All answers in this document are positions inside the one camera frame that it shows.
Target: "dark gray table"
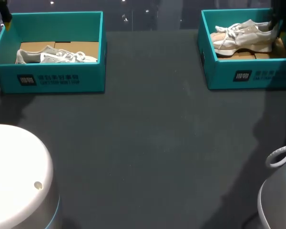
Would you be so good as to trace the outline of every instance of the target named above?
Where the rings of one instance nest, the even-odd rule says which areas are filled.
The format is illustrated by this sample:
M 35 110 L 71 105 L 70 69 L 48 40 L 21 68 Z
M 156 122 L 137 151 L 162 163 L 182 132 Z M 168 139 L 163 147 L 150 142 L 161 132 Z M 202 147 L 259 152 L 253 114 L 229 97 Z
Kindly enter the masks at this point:
M 209 91 L 196 31 L 109 32 L 105 94 L 4 95 L 48 147 L 64 229 L 238 229 L 286 144 L 286 91 Z

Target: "white shoelace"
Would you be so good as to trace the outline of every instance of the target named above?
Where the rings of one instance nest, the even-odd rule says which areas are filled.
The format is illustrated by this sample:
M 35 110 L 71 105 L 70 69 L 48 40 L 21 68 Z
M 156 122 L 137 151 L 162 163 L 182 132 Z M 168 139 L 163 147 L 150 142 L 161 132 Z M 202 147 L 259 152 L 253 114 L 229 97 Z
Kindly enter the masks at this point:
M 83 52 L 72 53 L 63 49 L 59 50 L 60 52 L 56 53 L 56 55 L 62 57 L 62 59 L 57 62 L 77 62 L 77 60 L 84 61 L 86 58 L 86 55 Z
M 217 32 L 225 32 L 225 38 L 224 38 L 222 44 L 219 46 L 219 49 L 221 48 L 221 46 L 223 46 L 223 44 L 225 43 L 225 41 L 227 40 L 227 38 L 229 36 L 236 38 L 237 34 L 244 33 L 244 31 L 239 30 L 239 28 L 238 28 L 239 25 L 240 25 L 240 23 L 236 23 L 236 24 L 231 25 L 228 28 L 215 26 L 215 29 L 217 30 Z

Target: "cable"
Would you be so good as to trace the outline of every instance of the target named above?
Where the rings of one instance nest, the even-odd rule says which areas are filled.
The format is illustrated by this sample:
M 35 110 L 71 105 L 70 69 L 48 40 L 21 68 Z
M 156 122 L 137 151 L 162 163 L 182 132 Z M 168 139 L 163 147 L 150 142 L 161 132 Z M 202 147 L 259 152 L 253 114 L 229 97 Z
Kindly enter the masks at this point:
M 286 146 L 277 149 L 276 151 L 272 152 L 266 159 L 266 166 L 269 168 L 277 168 L 282 166 L 286 163 L 286 156 L 280 160 L 279 162 L 272 163 L 274 158 L 278 157 L 279 155 L 282 155 L 283 153 L 286 153 Z

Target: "shoe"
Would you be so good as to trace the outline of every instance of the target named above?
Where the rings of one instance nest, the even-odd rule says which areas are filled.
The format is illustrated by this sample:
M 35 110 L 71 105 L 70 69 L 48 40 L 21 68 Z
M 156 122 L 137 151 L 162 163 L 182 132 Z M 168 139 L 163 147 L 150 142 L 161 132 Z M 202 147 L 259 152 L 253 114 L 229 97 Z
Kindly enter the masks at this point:
M 97 59 L 86 56 L 83 52 L 72 53 L 63 49 L 55 49 L 47 45 L 39 52 L 17 51 L 16 63 L 63 63 L 63 62 L 97 62 Z
M 86 56 L 83 52 L 72 53 L 63 49 L 59 49 L 56 55 L 42 52 L 40 55 L 40 63 L 85 63 L 97 62 L 92 56 Z
M 271 52 L 272 43 L 277 38 L 277 26 L 269 30 L 269 22 L 256 23 L 248 20 L 236 23 L 228 28 L 215 27 L 217 32 L 211 34 L 215 53 L 232 56 L 239 49 L 254 52 Z

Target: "teal shoebox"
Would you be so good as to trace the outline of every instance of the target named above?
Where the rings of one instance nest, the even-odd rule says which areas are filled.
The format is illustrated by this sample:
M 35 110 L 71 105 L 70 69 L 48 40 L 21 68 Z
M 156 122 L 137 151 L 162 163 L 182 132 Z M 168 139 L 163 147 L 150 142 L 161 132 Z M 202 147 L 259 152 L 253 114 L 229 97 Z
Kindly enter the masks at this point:
M 4 93 L 83 93 L 105 89 L 107 41 L 103 12 L 15 13 L 0 34 Z M 15 64 L 22 42 L 98 42 L 97 62 Z
M 286 58 L 219 60 L 210 34 L 215 26 L 229 27 L 249 19 L 271 20 L 270 9 L 203 10 L 198 31 L 198 48 L 209 89 L 286 88 Z M 286 36 L 283 38 L 286 49 Z

